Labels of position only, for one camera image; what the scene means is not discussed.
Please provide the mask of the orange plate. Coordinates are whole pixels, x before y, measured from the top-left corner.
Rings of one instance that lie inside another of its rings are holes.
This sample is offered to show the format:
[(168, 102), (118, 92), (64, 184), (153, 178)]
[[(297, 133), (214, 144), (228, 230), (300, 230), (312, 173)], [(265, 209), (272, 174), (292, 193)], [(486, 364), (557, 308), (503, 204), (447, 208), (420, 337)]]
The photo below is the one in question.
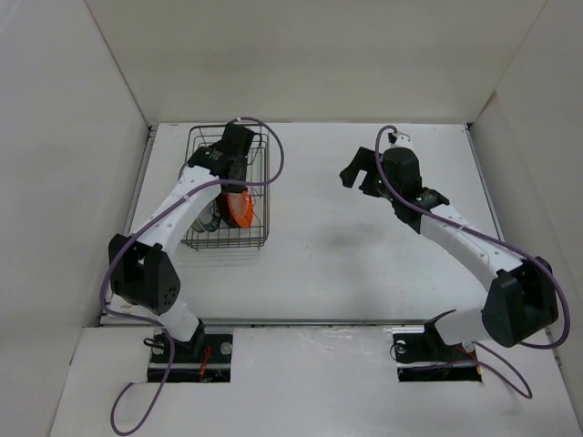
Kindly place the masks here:
[(227, 193), (225, 199), (228, 226), (240, 229), (250, 228), (254, 217), (251, 193), (248, 190), (241, 193)]

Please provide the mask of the black plate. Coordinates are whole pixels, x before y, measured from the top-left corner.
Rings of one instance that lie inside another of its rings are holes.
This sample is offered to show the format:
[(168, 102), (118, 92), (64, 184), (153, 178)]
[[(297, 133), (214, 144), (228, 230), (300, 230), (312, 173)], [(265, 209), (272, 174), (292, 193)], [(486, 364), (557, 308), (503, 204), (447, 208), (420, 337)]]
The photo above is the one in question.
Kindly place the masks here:
[(225, 194), (220, 194), (215, 199), (216, 207), (220, 216), (220, 219), (229, 227), (237, 228), (238, 224), (233, 219), (231, 215), (228, 200)]

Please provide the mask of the white plate dark rim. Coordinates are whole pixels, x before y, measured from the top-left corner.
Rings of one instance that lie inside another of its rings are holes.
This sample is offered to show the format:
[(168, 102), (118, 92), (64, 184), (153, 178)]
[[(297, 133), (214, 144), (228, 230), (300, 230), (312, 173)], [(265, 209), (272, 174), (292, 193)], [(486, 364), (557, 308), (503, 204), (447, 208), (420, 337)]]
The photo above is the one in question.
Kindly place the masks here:
[(210, 220), (201, 226), (209, 233), (216, 232), (220, 228), (221, 217), (217, 206), (210, 209)]

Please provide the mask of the white plate red characters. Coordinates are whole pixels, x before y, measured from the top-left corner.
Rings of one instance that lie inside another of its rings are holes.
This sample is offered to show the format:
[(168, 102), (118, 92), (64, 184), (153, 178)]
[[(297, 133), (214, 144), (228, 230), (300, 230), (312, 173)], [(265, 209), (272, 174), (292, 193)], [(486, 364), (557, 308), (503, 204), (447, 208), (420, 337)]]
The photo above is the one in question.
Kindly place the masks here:
[(209, 227), (209, 220), (207, 217), (203, 217), (203, 216), (198, 216), (197, 218), (194, 219), (194, 221), (192, 222), (192, 224), (190, 225), (190, 228), (197, 233), (204, 233), (208, 231), (208, 227)]

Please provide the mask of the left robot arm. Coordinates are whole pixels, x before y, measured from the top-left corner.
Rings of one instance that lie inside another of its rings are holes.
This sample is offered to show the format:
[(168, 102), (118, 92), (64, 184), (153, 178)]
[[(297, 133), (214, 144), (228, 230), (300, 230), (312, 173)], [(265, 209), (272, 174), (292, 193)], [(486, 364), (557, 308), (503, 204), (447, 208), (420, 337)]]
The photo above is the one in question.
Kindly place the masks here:
[(181, 282), (172, 258), (199, 214), (222, 192), (240, 193), (244, 186), (204, 185), (219, 179), (247, 179), (247, 160), (256, 133), (229, 123), (220, 139), (198, 147), (183, 165), (175, 187), (144, 225), (148, 228), (127, 250), (129, 236), (115, 235), (108, 244), (114, 267), (110, 288), (167, 329), (172, 349), (184, 361), (203, 352), (204, 324), (180, 299)]

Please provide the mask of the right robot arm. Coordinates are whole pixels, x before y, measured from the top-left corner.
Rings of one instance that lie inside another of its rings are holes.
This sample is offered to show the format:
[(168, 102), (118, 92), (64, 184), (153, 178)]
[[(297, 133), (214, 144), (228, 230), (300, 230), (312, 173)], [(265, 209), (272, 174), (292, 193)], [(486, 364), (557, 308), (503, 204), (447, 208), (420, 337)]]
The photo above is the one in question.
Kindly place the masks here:
[(544, 260), (528, 260), (472, 235), (449, 200), (424, 186), (411, 149), (390, 147), (378, 155), (361, 147), (340, 173), (343, 185), (352, 187), (360, 172), (365, 174), (362, 193), (387, 199), (396, 217), (455, 258), (486, 291), (482, 307), (450, 310), (425, 324), (421, 347), (426, 355), (440, 359), (454, 345), (473, 340), (510, 348), (557, 320), (557, 297), (542, 272)]

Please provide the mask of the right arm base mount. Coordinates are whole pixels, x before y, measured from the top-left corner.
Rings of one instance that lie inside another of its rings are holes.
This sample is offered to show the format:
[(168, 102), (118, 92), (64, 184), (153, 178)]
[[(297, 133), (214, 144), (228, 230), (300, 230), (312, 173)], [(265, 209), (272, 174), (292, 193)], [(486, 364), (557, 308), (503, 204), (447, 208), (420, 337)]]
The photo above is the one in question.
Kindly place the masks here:
[(435, 323), (454, 310), (427, 320), (422, 326), (403, 326), (392, 330), (390, 353), (397, 363), (397, 378), (405, 382), (481, 382), (476, 354), (461, 343), (446, 345)]

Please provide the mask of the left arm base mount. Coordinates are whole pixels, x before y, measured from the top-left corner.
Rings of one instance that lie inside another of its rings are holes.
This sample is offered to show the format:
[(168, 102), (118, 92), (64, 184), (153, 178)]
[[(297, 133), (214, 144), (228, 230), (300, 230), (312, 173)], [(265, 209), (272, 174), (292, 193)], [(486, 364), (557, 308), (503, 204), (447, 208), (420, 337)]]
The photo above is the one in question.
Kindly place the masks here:
[[(147, 369), (148, 382), (160, 382), (169, 358), (169, 342), (163, 334), (146, 338), (143, 344), (150, 348)], [(176, 346), (168, 383), (227, 383), (230, 382), (233, 334), (207, 333), (201, 350), (193, 356), (183, 346)]]

